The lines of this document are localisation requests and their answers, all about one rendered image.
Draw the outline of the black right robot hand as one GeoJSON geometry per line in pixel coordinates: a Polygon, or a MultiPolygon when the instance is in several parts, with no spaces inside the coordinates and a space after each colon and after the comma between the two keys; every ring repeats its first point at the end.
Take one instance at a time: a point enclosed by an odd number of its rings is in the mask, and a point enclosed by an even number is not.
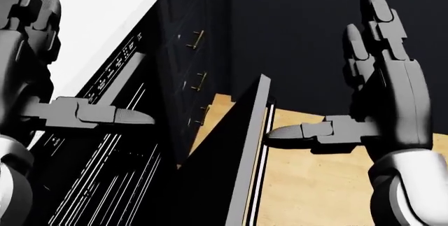
{"type": "Polygon", "coordinates": [[[308,149],[313,154],[350,153],[364,146],[373,158],[396,150],[431,149],[431,100],[423,71],[403,45],[407,37],[386,0],[360,0],[363,28],[342,36],[344,79],[353,89],[349,114],[274,129],[264,144],[308,149]]]}

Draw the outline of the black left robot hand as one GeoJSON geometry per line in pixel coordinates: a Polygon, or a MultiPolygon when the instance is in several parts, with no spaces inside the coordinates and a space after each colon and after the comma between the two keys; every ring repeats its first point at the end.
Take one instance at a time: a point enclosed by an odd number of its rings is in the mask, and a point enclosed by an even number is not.
{"type": "Polygon", "coordinates": [[[60,0],[0,0],[0,134],[84,129],[108,132],[154,125],[142,112],[50,99],[48,65],[60,50],[60,0]]]}

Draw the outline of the black dishwasher body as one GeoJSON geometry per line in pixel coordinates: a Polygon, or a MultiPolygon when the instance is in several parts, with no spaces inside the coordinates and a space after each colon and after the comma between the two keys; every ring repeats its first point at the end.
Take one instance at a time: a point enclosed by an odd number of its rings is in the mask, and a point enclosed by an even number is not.
{"type": "Polygon", "coordinates": [[[153,31],[136,31],[130,34],[78,93],[78,97],[87,99],[91,104],[143,112],[154,118],[155,124],[126,132],[42,135],[31,148],[36,157],[30,175],[34,200],[24,226],[48,226],[48,219],[108,134],[142,133],[158,143],[162,159],[148,192],[143,197],[143,204],[137,211],[136,225],[133,226],[148,226],[147,221],[158,213],[173,165],[163,99],[153,65],[155,48],[151,45],[156,38],[152,33],[153,31]]]}

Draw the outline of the black dishwasher door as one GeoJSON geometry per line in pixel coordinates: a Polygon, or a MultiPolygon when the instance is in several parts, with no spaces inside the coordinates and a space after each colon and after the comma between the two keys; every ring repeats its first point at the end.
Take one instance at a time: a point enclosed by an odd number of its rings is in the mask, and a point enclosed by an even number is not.
{"type": "Polygon", "coordinates": [[[260,75],[178,169],[148,226],[255,226],[274,107],[260,75]]]}

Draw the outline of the white kitchen countertop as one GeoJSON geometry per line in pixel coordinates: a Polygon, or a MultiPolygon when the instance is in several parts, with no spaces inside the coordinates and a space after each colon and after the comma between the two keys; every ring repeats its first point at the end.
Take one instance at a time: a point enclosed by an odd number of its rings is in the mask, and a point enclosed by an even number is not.
{"type": "Polygon", "coordinates": [[[60,0],[61,47],[48,68],[53,98],[73,97],[157,0],[60,0]]]}

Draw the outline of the black drawer cabinet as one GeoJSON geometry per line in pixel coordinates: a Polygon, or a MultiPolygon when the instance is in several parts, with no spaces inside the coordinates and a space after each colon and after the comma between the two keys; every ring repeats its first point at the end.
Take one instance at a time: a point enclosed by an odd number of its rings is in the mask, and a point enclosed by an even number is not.
{"type": "Polygon", "coordinates": [[[181,166],[188,158],[203,110],[212,104],[217,93],[218,66],[222,56],[216,26],[223,0],[157,0],[149,9],[151,26],[156,38],[155,72],[163,99],[164,121],[167,126],[174,163],[181,166]],[[204,30],[197,49],[186,47],[194,31],[204,30]],[[190,87],[197,73],[206,71],[201,91],[190,87]]]}

